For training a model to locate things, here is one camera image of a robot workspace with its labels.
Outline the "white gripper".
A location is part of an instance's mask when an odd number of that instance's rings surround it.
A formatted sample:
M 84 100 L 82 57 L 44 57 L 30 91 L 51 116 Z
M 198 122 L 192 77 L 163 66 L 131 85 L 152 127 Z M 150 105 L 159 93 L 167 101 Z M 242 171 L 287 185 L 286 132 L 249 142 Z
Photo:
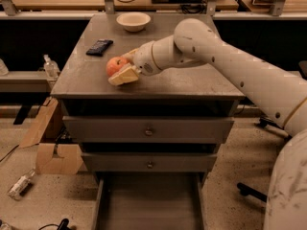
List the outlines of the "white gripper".
M 129 63 L 124 65 L 118 72 L 114 73 L 108 79 L 108 82 L 111 85 L 118 86 L 137 81 L 140 72 L 146 76 L 159 74 L 161 70 L 154 62 L 153 46 L 154 42 L 150 41 L 143 44 L 138 49 L 135 48 L 123 54 L 123 58 L 126 58 L 129 62 L 133 62 L 134 65 Z

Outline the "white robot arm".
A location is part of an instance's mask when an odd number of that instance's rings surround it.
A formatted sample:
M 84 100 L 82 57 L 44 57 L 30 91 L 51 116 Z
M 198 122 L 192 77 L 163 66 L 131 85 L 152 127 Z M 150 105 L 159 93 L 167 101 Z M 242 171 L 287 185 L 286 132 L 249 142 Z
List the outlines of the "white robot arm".
M 110 84 L 121 85 L 200 61 L 214 66 L 291 136 L 273 167 L 264 230 L 307 230 L 307 80 L 223 42 L 194 18 L 179 22 L 171 36 L 111 58 L 106 73 Z

